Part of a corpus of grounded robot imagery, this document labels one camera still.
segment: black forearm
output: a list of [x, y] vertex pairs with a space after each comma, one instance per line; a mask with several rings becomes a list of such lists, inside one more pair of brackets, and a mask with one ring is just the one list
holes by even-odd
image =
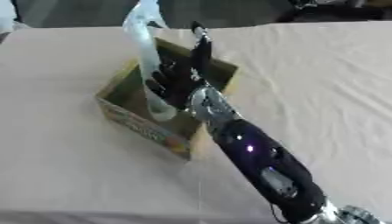
[[188, 108], [205, 122], [213, 140], [287, 221], [310, 219], [326, 203], [309, 171], [280, 143], [245, 121], [213, 87], [196, 89]]

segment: white tablecloth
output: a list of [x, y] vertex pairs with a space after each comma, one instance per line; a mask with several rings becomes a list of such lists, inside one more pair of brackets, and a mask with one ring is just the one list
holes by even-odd
[[[241, 68], [229, 101], [337, 206], [391, 220], [390, 22], [211, 30]], [[189, 31], [157, 31], [191, 47]], [[0, 209], [271, 221], [211, 139], [185, 163], [104, 119], [94, 95], [135, 57], [119, 28], [28, 29], [0, 45]]]

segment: cable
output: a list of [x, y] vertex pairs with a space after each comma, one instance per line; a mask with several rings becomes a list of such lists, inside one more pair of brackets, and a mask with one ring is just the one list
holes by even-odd
[[270, 206], [270, 208], [271, 208], [272, 215], [274, 216], [274, 218], [275, 218], [275, 220], [276, 220], [277, 222], [279, 222], [280, 224], [287, 224], [287, 223], [289, 223], [287, 220], [286, 220], [286, 221], [279, 220], [279, 219], [277, 218], [277, 214], [275, 213], [274, 205], [272, 205], [272, 204], [269, 203], [269, 206]]

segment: robotic hand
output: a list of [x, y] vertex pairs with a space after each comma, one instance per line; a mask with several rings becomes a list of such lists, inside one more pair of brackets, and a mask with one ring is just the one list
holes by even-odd
[[335, 207], [293, 155], [242, 118], [202, 78], [211, 58], [212, 43], [201, 24], [194, 22], [192, 31], [198, 44], [191, 60], [163, 62], [160, 71], [152, 75], [154, 80], [147, 80], [146, 85], [172, 106], [206, 123], [213, 140], [271, 204], [272, 212], [272, 205], [279, 207], [288, 223], [382, 223], [361, 208]]

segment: purple light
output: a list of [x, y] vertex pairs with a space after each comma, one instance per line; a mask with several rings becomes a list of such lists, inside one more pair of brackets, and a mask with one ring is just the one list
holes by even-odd
[[248, 152], [252, 152], [253, 151], [253, 146], [252, 145], [248, 145], [247, 150], [248, 150]]

